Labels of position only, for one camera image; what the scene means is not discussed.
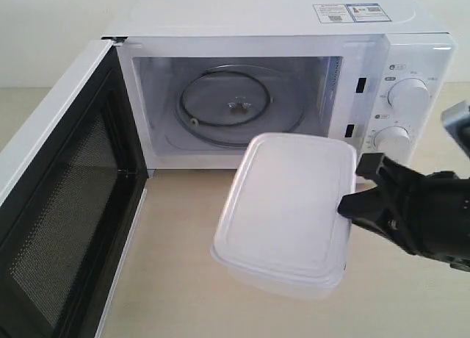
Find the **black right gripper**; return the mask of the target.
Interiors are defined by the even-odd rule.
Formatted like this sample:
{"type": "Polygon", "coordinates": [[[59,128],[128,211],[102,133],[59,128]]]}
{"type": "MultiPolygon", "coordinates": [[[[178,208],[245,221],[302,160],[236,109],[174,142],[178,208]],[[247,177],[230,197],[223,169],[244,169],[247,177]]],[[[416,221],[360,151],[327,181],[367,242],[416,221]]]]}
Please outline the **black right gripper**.
{"type": "Polygon", "coordinates": [[[375,187],[342,197],[338,213],[407,254],[469,271],[469,180],[452,171],[423,175],[383,153],[355,170],[375,187]]]}

